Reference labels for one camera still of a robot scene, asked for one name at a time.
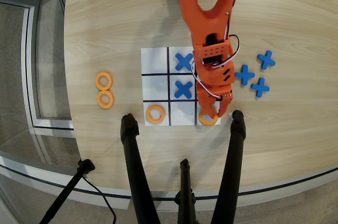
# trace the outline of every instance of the black tripod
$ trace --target black tripod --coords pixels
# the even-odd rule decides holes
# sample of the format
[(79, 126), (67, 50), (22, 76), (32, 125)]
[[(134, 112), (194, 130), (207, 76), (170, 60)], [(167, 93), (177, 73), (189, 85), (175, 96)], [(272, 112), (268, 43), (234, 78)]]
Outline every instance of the black tripod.
[[(211, 224), (233, 223), (236, 211), (246, 127), (243, 113), (239, 110), (233, 112), (232, 118), (228, 155)], [(124, 116), (121, 124), (121, 141), (137, 221), (139, 224), (157, 224), (160, 222), (138, 151), (137, 135), (139, 131), (135, 118), (132, 114)], [(178, 224), (198, 223), (195, 214), (196, 199), (191, 189), (190, 166), (187, 159), (181, 162), (181, 190), (176, 195), (175, 202), (179, 205)]]

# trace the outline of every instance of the grid square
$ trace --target grid square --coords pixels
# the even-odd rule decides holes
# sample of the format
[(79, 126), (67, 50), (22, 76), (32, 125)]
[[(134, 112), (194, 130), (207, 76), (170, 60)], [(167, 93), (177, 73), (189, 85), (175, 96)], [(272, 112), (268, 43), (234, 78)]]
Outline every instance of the grid square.
[[(178, 91), (177, 86), (175, 85), (176, 81), (180, 81), (183, 85), (187, 84), (189, 81), (193, 86), (189, 89), (192, 97), (190, 99), (186, 98), (185, 95), (181, 95), (176, 98), (175, 93)], [(195, 79), (192, 75), (170, 75), (170, 100), (195, 100)]]
[[(164, 108), (165, 117), (164, 117), (164, 120), (159, 124), (152, 124), (147, 120), (147, 110), (152, 105), (159, 105), (162, 108)], [(146, 126), (169, 126), (169, 103), (167, 102), (144, 102), (143, 113), (144, 113), (144, 124)]]
[(171, 125), (195, 125), (195, 102), (171, 102)]
[(188, 70), (186, 67), (183, 67), (180, 71), (176, 70), (176, 66), (179, 63), (179, 60), (176, 58), (176, 54), (180, 53), (183, 57), (187, 56), (189, 53), (192, 54), (192, 47), (169, 47), (169, 72), (170, 73), (188, 73), (191, 70)]
[(167, 47), (141, 49), (142, 74), (168, 73)]
[(168, 76), (142, 76), (143, 100), (168, 100)]
[[(219, 108), (220, 108), (220, 102), (219, 102), (219, 101), (216, 101), (215, 104), (214, 104), (213, 106), (214, 106), (214, 108), (216, 109), (216, 111), (218, 111)], [(197, 103), (197, 113), (196, 113), (196, 116), (197, 116), (197, 125), (204, 126), (204, 125), (201, 124), (200, 119), (199, 119), (199, 114), (200, 114), (201, 109), (202, 109), (201, 105), (200, 105), (199, 103)], [(203, 117), (204, 117), (204, 119), (206, 120), (206, 118), (208, 118), (208, 115), (205, 114)], [(222, 121), (222, 118), (220, 117), (220, 118), (217, 120), (216, 124), (214, 124), (214, 125), (220, 125), (220, 124), (221, 124), (221, 121)]]

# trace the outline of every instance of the game piece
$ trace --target game piece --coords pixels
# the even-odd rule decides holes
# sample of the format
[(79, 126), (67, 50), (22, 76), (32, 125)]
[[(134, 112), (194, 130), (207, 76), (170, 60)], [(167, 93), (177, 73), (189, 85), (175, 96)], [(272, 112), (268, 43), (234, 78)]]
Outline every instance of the game piece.
[(199, 120), (201, 122), (202, 125), (205, 125), (205, 126), (212, 126), (214, 124), (216, 124), (217, 120), (218, 120), (218, 113), (215, 109), (212, 109), (213, 113), (214, 113), (214, 118), (212, 121), (206, 121), (204, 120), (203, 118), (203, 115), (206, 113), (204, 109), (201, 109), (200, 111), (200, 114), (199, 114)]
[[(107, 95), (109, 97), (109, 103), (102, 101), (102, 95)], [(110, 90), (100, 91), (97, 95), (97, 103), (103, 109), (108, 109), (114, 104), (114, 95)]]
[(193, 83), (189, 81), (183, 85), (180, 81), (176, 81), (175, 85), (178, 87), (178, 91), (175, 93), (175, 98), (179, 98), (181, 95), (185, 95), (186, 98), (190, 99), (192, 97), (189, 89), (193, 86)]
[(241, 78), (243, 86), (246, 86), (249, 83), (249, 78), (254, 78), (256, 76), (254, 72), (249, 72), (247, 64), (242, 65), (241, 72), (236, 72), (234, 75), (236, 78)]
[(175, 67), (177, 71), (180, 71), (183, 67), (191, 71), (190, 60), (192, 60), (193, 55), (189, 53), (187, 56), (183, 57), (180, 53), (177, 53), (175, 57), (178, 59), (179, 63)]
[[(161, 117), (159, 119), (153, 119), (150, 112), (154, 109), (157, 109), (161, 112)], [(147, 109), (147, 120), (152, 124), (159, 124), (163, 122), (165, 117), (165, 111), (164, 108), (162, 108), (160, 105), (152, 105)]]
[(256, 96), (258, 98), (262, 97), (263, 92), (269, 92), (270, 88), (268, 86), (265, 86), (265, 79), (264, 78), (259, 78), (258, 84), (251, 84), (251, 88), (256, 90)]
[(271, 65), (272, 67), (276, 65), (276, 62), (271, 58), (272, 55), (272, 51), (267, 51), (265, 55), (260, 54), (257, 56), (259, 60), (263, 61), (261, 65), (261, 68), (263, 70), (266, 70), (269, 65)]
[[(108, 84), (103, 86), (100, 82), (101, 77), (106, 77), (108, 79)], [(96, 76), (96, 87), (99, 90), (108, 90), (112, 86), (112, 76), (109, 72), (101, 72)]]

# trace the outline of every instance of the floor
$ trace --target floor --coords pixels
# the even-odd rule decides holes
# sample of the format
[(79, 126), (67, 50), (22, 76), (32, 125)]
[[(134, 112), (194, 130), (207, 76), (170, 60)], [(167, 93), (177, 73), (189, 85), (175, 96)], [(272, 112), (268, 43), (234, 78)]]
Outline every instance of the floor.
[[(80, 159), (75, 139), (29, 133), (21, 83), (23, 11), (0, 6), (0, 151), (36, 161), (76, 167)], [(59, 0), (41, 0), (36, 35), (36, 81), (42, 117), (71, 118), (65, 85), (63, 11)], [(44, 156), (36, 144), (43, 144)], [(23, 223), (37, 223), (55, 196), (0, 176), (2, 189), (19, 209)], [(124, 210), (117, 210), (121, 223)], [(177, 213), (160, 213), (161, 223), (175, 223)], [(198, 212), (210, 223), (212, 211)], [(68, 200), (51, 223), (110, 223), (109, 210)], [(338, 223), (338, 181), (298, 195), (238, 208), (235, 223)]]

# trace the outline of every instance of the tic-tac-toe board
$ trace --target tic-tac-toe board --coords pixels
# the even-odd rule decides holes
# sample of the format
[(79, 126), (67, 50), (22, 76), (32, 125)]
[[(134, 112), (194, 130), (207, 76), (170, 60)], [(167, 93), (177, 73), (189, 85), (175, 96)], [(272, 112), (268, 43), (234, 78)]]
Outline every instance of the tic-tac-toe board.
[[(202, 125), (199, 121), (202, 108), (196, 95), (198, 82), (195, 82), (191, 72), (192, 51), (192, 47), (141, 49), (146, 126)], [(159, 105), (165, 111), (164, 120), (159, 124), (147, 120), (146, 113), (152, 105)], [(214, 107), (219, 109), (218, 101)]]

